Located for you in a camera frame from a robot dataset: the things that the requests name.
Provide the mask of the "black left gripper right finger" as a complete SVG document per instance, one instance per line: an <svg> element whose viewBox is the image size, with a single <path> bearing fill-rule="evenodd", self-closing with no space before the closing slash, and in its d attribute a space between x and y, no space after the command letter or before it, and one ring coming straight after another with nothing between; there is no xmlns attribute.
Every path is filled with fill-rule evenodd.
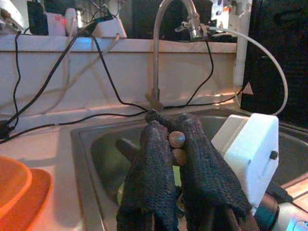
<svg viewBox="0 0 308 231"><path fill-rule="evenodd" d="M230 166L205 135L200 118L183 114L176 129L184 133L186 163L180 167L187 229L198 231L208 218L210 231L259 229L251 204Z"/></svg>

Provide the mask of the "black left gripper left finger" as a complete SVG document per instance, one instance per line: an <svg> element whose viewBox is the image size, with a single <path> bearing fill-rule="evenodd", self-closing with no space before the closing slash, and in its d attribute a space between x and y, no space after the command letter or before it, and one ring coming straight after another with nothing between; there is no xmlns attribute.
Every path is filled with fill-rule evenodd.
<svg viewBox="0 0 308 231"><path fill-rule="evenodd" d="M117 212L119 231L176 231L176 196L168 130L174 124L156 110L149 111L139 147L117 139L116 148L130 162Z"/></svg>

